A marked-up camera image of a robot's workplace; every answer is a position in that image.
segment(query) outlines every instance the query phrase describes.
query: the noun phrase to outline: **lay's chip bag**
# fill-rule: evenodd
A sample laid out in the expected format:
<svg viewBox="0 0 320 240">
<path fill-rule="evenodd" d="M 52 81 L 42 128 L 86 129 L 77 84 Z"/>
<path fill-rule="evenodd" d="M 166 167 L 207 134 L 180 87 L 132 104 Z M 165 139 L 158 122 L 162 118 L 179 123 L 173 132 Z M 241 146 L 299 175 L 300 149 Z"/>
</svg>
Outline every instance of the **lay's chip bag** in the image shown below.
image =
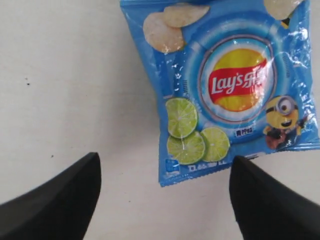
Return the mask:
<svg viewBox="0 0 320 240">
<path fill-rule="evenodd" d="M 121 0 L 155 89 L 162 186 L 319 149 L 310 0 Z"/>
</svg>

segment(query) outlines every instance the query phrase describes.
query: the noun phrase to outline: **white table surface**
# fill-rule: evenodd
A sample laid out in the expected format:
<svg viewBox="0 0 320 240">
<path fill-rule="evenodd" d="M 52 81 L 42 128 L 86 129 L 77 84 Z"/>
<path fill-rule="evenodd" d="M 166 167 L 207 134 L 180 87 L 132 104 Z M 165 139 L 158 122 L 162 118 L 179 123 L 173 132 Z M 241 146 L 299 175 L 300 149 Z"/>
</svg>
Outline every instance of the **white table surface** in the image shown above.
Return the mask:
<svg viewBox="0 0 320 240">
<path fill-rule="evenodd" d="M 318 112 L 319 12 L 314 0 Z M 102 189 L 86 240 L 242 239 L 229 170 L 158 184 L 155 96 L 118 0 L 1 0 L 0 34 L 0 202 L 98 151 Z M 255 162 L 320 203 L 319 153 L 278 153 Z"/>
</svg>

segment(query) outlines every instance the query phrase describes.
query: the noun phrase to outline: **minion eye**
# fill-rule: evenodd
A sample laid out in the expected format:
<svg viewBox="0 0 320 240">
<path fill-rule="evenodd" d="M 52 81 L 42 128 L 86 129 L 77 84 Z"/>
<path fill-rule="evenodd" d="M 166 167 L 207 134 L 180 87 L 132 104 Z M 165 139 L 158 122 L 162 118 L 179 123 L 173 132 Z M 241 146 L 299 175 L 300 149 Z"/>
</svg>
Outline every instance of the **minion eye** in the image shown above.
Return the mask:
<svg viewBox="0 0 320 240">
<path fill-rule="evenodd" d="M 281 99 L 278 104 L 279 112 L 282 114 L 290 114 L 293 111 L 293 104 L 289 99 Z"/>
</svg>

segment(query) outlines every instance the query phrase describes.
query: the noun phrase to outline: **minion cartoon character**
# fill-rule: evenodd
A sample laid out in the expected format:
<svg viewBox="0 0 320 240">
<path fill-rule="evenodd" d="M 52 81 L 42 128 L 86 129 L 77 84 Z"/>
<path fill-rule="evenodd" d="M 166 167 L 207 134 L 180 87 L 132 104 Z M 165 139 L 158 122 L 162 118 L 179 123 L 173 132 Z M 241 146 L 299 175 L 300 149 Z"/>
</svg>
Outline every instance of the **minion cartoon character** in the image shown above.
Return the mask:
<svg viewBox="0 0 320 240">
<path fill-rule="evenodd" d="M 284 95 L 277 96 L 267 103 L 266 122 L 268 125 L 263 130 L 266 143 L 270 149 L 277 149 L 292 137 L 291 133 L 301 135 L 306 118 L 299 120 L 297 103 L 292 97 Z"/>
</svg>

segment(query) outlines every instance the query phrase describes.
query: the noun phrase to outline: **green lime slice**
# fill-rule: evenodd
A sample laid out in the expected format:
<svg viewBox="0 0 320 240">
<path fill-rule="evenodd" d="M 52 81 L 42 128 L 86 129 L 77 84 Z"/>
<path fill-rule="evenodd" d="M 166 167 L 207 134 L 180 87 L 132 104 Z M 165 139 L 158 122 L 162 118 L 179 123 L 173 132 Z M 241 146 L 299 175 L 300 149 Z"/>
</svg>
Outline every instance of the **green lime slice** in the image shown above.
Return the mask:
<svg viewBox="0 0 320 240">
<path fill-rule="evenodd" d="M 230 148 L 230 141 L 227 134 L 218 127 L 209 127 L 201 132 L 205 143 L 205 162 L 219 162 L 224 159 Z"/>
<path fill-rule="evenodd" d="M 171 98 L 165 104 L 168 113 L 168 131 L 171 136 L 183 139 L 189 136 L 198 123 L 196 107 L 185 98 Z"/>
<path fill-rule="evenodd" d="M 205 141 L 197 131 L 191 133 L 184 139 L 177 139 L 170 136 L 166 147 L 169 154 L 178 160 L 181 165 L 195 164 L 204 157 L 206 152 Z"/>
</svg>

